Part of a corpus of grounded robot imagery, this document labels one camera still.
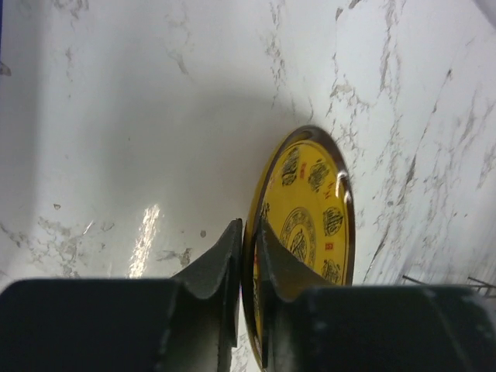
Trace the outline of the yellow patterned plate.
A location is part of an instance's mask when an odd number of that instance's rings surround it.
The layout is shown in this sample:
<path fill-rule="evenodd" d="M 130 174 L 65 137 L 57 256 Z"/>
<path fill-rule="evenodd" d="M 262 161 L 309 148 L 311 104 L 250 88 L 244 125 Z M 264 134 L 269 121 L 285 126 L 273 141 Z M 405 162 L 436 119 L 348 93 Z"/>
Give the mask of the yellow patterned plate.
<path fill-rule="evenodd" d="M 256 232 L 266 221 L 281 245 L 330 284 L 353 282 L 356 223 L 343 156 L 318 126 L 289 133 L 270 155 L 246 219 L 241 286 L 247 334 L 262 362 Z"/>

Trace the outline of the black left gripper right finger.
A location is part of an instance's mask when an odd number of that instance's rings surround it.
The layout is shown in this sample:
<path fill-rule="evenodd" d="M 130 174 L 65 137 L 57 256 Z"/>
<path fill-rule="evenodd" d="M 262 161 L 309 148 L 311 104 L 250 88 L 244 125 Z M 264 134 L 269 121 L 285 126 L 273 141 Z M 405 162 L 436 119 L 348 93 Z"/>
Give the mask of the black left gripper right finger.
<path fill-rule="evenodd" d="M 457 286 L 336 286 L 257 231 L 265 371 L 493 371 L 495 313 Z"/>

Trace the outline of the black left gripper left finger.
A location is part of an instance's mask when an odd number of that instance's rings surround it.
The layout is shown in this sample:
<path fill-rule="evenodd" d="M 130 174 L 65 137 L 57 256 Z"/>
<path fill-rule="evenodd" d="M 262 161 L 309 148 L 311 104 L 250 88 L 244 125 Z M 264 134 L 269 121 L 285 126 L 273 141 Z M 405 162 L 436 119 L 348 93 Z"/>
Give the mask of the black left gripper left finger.
<path fill-rule="evenodd" d="M 1 294 L 3 371 L 227 371 L 243 224 L 169 278 L 27 279 Z"/>

